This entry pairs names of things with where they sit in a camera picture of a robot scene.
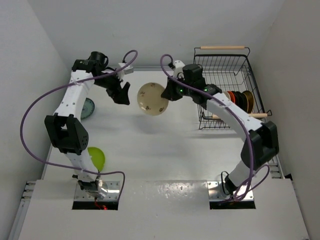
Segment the cream plate with calligraphy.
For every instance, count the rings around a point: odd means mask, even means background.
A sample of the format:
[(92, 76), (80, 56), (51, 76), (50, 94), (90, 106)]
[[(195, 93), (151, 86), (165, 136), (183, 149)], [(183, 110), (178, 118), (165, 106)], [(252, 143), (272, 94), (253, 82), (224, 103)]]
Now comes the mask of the cream plate with calligraphy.
[(137, 103), (142, 112), (149, 116), (163, 114), (169, 105), (169, 100), (161, 97), (165, 88), (156, 82), (148, 82), (137, 92)]

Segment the blue floral plate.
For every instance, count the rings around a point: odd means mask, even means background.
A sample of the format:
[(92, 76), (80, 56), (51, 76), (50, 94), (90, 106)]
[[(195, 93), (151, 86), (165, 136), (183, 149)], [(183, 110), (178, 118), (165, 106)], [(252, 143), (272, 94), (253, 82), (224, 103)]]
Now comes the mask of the blue floral plate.
[(85, 120), (87, 118), (89, 118), (95, 111), (95, 103), (92, 99), (90, 98), (86, 98), (82, 107), (82, 111), (80, 114), (80, 119), (81, 120)]

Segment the cream plate black blotch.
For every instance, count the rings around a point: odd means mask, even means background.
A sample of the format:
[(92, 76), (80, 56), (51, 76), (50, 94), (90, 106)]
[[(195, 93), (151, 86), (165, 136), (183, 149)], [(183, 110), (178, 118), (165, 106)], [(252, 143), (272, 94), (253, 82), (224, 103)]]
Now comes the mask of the cream plate black blotch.
[(229, 101), (232, 101), (231, 95), (227, 91), (224, 91), (223, 93), (228, 98)]

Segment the orange plate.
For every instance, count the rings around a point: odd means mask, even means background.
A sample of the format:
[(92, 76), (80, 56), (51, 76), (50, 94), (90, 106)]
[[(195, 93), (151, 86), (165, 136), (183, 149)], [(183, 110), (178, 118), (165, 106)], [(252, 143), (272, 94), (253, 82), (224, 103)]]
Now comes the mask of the orange plate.
[(235, 95), (232, 91), (227, 91), (228, 95), (229, 95), (229, 99), (231, 102), (233, 102), (234, 104), (236, 104), (236, 98)]

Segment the lime green plate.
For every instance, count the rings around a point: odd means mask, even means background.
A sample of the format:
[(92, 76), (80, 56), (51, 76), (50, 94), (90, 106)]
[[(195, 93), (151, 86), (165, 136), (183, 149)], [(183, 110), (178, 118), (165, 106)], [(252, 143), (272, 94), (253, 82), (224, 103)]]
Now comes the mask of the lime green plate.
[(101, 172), (104, 169), (106, 163), (106, 157), (104, 152), (98, 147), (88, 147), (87, 148), (91, 161), (96, 169)]

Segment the yellow patterned plate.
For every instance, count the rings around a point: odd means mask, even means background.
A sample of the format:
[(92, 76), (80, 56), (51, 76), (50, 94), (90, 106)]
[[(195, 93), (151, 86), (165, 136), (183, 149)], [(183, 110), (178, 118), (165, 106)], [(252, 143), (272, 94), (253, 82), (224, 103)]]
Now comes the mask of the yellow patterned plate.
[(238, 92), (239, 95), (239, 101), (240, 101), (240, 107), (242, 110), (244, 110), (246, 113), (248, 112), (248, 99), (246, 95), (242, 92)]
[(247, 99), (247, 113), (251, 114), (254, 108), (254, 96), (252, 94), (252, 92), (250, 92), (249, 90), (245, 90), (242, 92), (246, 99)]

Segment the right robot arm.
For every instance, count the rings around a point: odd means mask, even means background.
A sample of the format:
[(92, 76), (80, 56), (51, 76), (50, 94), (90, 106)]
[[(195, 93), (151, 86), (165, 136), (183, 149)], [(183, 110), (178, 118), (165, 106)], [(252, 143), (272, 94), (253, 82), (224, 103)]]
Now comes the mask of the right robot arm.
[(242, 139), (240, 162), (224, 180), (222, 192), (233, 195), (240, 186), (251, 182), (253, 175), (265, 163), (279, 153), (277, 126), (250, 116), (233, 103), (215, 84), (208, 84), (199, 64), (187, 64), (176, 60), (169, 63), (173, 74), (167, 75), (163, 98), (170, 101), (190, 97), (197, 105), (217, 115)]

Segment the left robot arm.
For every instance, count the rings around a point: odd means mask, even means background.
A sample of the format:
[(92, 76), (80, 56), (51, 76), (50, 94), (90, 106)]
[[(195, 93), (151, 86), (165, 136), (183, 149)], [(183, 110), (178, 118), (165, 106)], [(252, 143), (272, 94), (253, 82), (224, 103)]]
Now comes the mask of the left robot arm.
[(87, 59), (77, 59), (71, 68), (62, 102), (54, 114), (47, 115), (44, 120), (52, 146), (64, 154), (75, 168), (80, 189), (99, 200), (107, 196), (108, 187), (89, 154), (89, 133), (81, 123), (81, 113), (93, 85), (104, 88), (114, 103), (129, 105), (130, 83), (121, 83), (124, 75), (133, 72), (130, 65), (122, 61), (115, 74), (104, 73), (108, 63), (108, 57), (98, 51), (93, 51)]

